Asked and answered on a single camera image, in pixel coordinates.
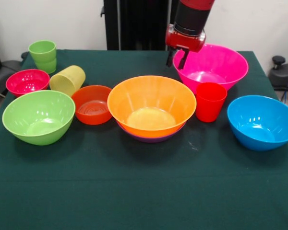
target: white wall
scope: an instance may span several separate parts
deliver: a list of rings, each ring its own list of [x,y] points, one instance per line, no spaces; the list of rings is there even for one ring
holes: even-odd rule
[[[254,51],[265,72],[274,55],[288,62],[288,0],[216,0],[205,31],[209,43]]]
[[[0,57],[20,59],[30,43],[54,40],[58,48],[107,49],[103,0],[0,0]],[[288,61],[288,0],[216,0],[207,42],[252,50],[264,70],[273,55]]]
[[[0,0],[0,58],[21,59],[42,39],[59,49],[107,49],[102,6],[103,0]]]

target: black knob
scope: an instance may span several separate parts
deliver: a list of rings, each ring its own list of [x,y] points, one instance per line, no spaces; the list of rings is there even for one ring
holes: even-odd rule
[[[286,62],[286,59],[282,56],[274,56],[272,61],[275,65],[280,66]]]

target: red bowl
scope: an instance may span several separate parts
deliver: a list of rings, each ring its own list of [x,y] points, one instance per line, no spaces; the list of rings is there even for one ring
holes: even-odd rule
[[[29,92],[45,90],[49,86],[50,76],[39,69],[26,69],[11,75],[5,86],[16,97]]]

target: small red bowl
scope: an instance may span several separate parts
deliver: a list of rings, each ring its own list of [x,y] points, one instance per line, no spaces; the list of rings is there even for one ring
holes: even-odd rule
[[[107,106],[111,88],[103,85],[85,86],[72,95],[76,105],[75,115],[87,125],[100,125],[112,118]]]
[[[39,69],[26,69],[11,75],[5,86],[16,97],[29,92],[45,90],[49,86],[50,76]]]

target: purple bowl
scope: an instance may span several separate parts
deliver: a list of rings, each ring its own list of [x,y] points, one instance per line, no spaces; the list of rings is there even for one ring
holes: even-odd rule
[[[176,132],[172,133],[171,135],[167,135],[167,136],[163,136],[163,137],[159,137],[159,138],[144,138],[144,137],[129,133],[118,123],[119,127],[121,127],[121,129],[124,130],[131,137],[133,137],[134,139],[136,139],[138,141],[145,142],[145,143],[159,143],[159,142],[165,141],[165,140],[171,138],[172,136],[174,136],[177,132],[179,132],[179,130],[181,130],[185,124],[186,123],[182,124],[181,127]]]

